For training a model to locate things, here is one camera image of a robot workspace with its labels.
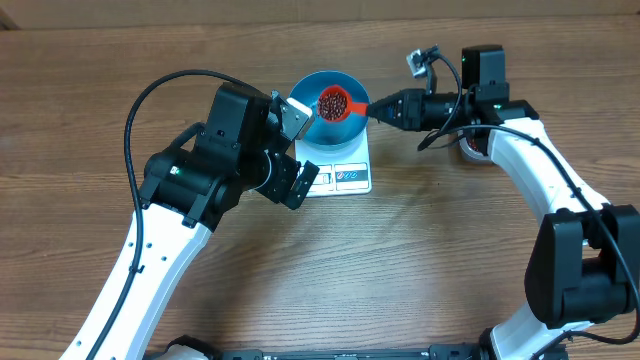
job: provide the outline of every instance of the coffee bean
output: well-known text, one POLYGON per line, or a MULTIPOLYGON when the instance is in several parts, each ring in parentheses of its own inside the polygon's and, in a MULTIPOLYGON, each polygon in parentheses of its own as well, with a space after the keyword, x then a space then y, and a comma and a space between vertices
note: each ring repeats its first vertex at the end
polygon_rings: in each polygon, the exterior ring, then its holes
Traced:
POLYGON ((324 119, 334 121, 347 110, 347 98, 341 93, 329 93, 318 99, 318 114, 324 119))

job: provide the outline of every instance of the wooden table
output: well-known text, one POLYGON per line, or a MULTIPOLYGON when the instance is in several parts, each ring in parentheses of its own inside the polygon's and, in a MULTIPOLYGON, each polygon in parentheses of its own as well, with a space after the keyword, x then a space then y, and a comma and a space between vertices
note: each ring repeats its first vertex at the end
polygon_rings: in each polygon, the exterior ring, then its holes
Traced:
MULTIPOLYGON (((434 43, 498 43, 514 99, 542 115, 594 189, 640 205, 640 18, 501 18, 189 26, 0 34, 0 358, 57 358, 123 244, 132 204, 128 110, 156 78, 210 68, 288 93, 339 69, 373 99, 419 87, 404 56, 434 43)), ((442 90, 452 78, 438 65, 442 90)), ((219 83, 157 89, 133 131, 151 154, 206 118, 219 83)), ((222 349, 372 349, 475 341, 525 300, 534 216, 497 167, 415 148, 423 134, 372 122, 373 192, 288 211, 246 194, 178 285, 151 348, 190 334, 222 349)), ((625 336, 632 316, 594 331, 625 336)), ((571 346, 637 359, 640 343, 571 346)))

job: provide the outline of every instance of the black cable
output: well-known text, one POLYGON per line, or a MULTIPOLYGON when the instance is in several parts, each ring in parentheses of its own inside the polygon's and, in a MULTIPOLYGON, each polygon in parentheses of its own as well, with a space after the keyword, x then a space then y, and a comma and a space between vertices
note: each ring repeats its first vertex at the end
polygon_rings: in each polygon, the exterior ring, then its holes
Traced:
POLYGON ((442 60, 447 65, 449 70, 451 70, 451 74, 453 74, 453 77, 456 80, 456 85, 458 87, 458 96, 456 97, 456 103, 455 105, 453 105, 453 109, 451 110, 451 113, 449 114, 447 121, 444 122, 442 127, 440 127, 440 130, 437 132, 438 136, 434 138, 427 135, 424 138, 424 140, 422 140, 422 142, 418 145, 418 151, 422 151, 428 148, 429 145, 433 143, 433 140, 440 137, 443 131, 447 130, 447 128, 449 127, 449 124, 451 124, 451 121, 453 121, 453 118, 456 116, 456 113, 458 112, 458 108, 460 107, 460 103, 462 102, 462 80, 460 79, 460 75, 458 74, 458 71, 456 70, 455 66, 451 63, 451 61, 449 61, 449 59, 446 56, 440 53, 436 53, 433 56, 436 57, 437 59, 442 60))
POLYGON ((469 98, 471 97, 471 94, 473 93, 473 91, 478 87, 478 84, 473 84, 471 86, 469 86, 469 88, 467 89, 467 93, 464 94, 464 111, 465 111, 465 116, 469 117, 471 114, 471 106, 470 106, 470 100, 469 98))
POLYGON ((436 147, 430 147, 429 149, 431 150, 436 150, 436 149, 447 149, 447 148, 451 148, 454 147, 456 144, 458 144, 458 142, 460 142, 460 140, 464 139, 466 137, 466 135, 461 134, 456 136, 453 140, 451 140, 450 142, 444 144, 444 145, 440 145, 440 146, 436 146, 436 147))
POLYGON ((133 255, 133 261, 131 262, 131 267, 129 268, 129 275, 127 276, 127 280, 125 281, 124 286, 122 287, 122 292, 118 297, 118 301, 116 302, 116 305, 113 307, 113 310, 111 311, 111 315, 109 315, 109 319, 104 324, 104 328, 102 328, 102 331, 98 336, 98 339, 93 344, 93 347, 89 352, 89 355, 87 355, 87 360, 93 360, 95 358, 96 354, 98 353, 98 350, 100 350, 100 346, 102 346, 102 343, 104 342, 107 335, 109 334, 109 331, 113 326, 113 323, 116 321, 116 318, 118 317, 118 314, 122 309, 122 305, 124 305, 124 301, 126 300, 127 295, 129 294, 131 285, 133 284, 133 278, 138 273, 138 266, 140 265, 140 256, 142 255, 142 245, 143 245, 143 239, 144 239, 142 203, 140 201, 140 194, 138 193, 138 185, 136 184, 136 175, 133 171, 133 161, 131 160, 131 127, 133 126, 133 119, 135 118, 136 113, 138 112, 138 109, 142 104, 142 101, 149 95, 149 93, 151 93, 151 91, 153 91, 155 88, 157 88, 158 86, 164 84, 169 80, 173 80, 175 78, 179 78, 182 76, 190 76, 190 75, 211 76, 211 77, 229 81, 241 86, 246 86, 257 91, 257 89, 254 88, 253 86, 246 84, 231 76, 221 74, 219 72, 210 71, 210 70, 183 70, 183 71, 175 72, 173 74, 165 75, 160 79, 154 81, 153 83, 151 83, 151 85, 147 86, 147 88, 144 89, 144 91, 138 96, 136 101, 133 103, 133 106, 129 111, 129 116, 127 117, 127 123, 125 124, 125 127, 124 127, 124 163, 125 163, 125 166, 127 167, 127 175, 129 177, 129 186, 131 187, 131 195, 133 197, 133 208, 136 213, 136 248, 135 248, 135 253, 133 255))
POLYGON ((567 173, 566 169, 562 166, 562 163, 560 162, 560 160, 558 160, 558 158, 553 153, 553 151, 551 151, 542 142, 540 142, 539 139, 533 138, 533 137, 531 137, 531 136, 529 136, 529 135, 527 135, 527 134, 525 134, 523 132, 511 129, 511 128, 503 127, 503 126, 498 126, 498 125, 466 125, 466 126, 460 126, 460 127, 454 128, 454 129, 445 130, 442 133, 438 133, 438 134, 434 135, 434 137, 435 138, 439 138, 439 137, 444 136, 444 135, 457 133, 458 131, 463 131, 464 132, 466 130, 474 130, 474 129, 497 130, 497 131, 505 131, 505 132, 511 133, 511 134, 516 135, 518 137, 521 137, 521 138, 523 138, 525 140, 528 140, 532 144, 536 145, 538 148, 540 148, 542 150, 542 152, 545 153, 545 155, 547 155, 547 157, 549 157, 549 160, 551 160, 553 165, 556 167, 556 169, 558 170, 558 172, 560 173, 560 175, 562 176, 564 181, 567 183, 567 186, 569 187, 569 189, 571 189, 571 191, 573 192, 575 197, 578 199, 580 204, 587 210, 587 212, 589 212, 589 214, 591 214, 593 216, 593 219, 595 220, 595 222, 598 225, 599 231, 606 238, 608 245, 610 246, 611 250, 613 250, 613 253, 614 253, 615 257, 616 257, 617 262, 620 264, 620 267, 622 267, 622 271, 623 271, 625 277, 629 281, 629 284, 630 284, 630 287, 631 287, 631 293, 632 293, 632 297, 633 297, 633 302, 635 303, 636 322, 635 322, 635 325, 633 327, 633 331, 628 336, 626 336, 626 337, 624 337, 622 339, 612 339, 612 338, 608 338, 608 337, 592 334, 592 333, 589 333, 589 332, 586 332, 586 331, 566 331, 562 335, 558 336, 553 341, 551 341, 549 344, 544 346, 538 352, 533 354, 531 359, 538 360, 539 357, 541 355, 543 355, 547 350, 557 346, 563 340, 568 339, 570 337, 576 337, 576 336, 585 337, 585 338, 588 338, 588 339, 591 339, 591 340, 599 341, 599 342, 606 343, 606 344, 612 344, 612 345, 625 345, 625 344, 629 344, 629 343, 633 342, 638 337, 638 335, 640 334, 640 295, 638 294, 638 286, 635 283, 634 277, 631 274, 631 271, 629 270, 629 267, 627 266, 627 262, 624 260, 624 257, 622 256, 622 253, 620 252, 620 248, 618 247, 618 244, 616 243, 615 239, 613 238, 613 235, 611 234, 611 232, 609 231, 607 226, 604 224, 604 222, 600 218, 600 214, 593 208, 593 206, 591 206, 591 204, 587 201, 587 199, 582 194, 580 188, 578 186, 576 186, 576 184, 573 182, 573 180, 571 179, 571 177, 567 173))

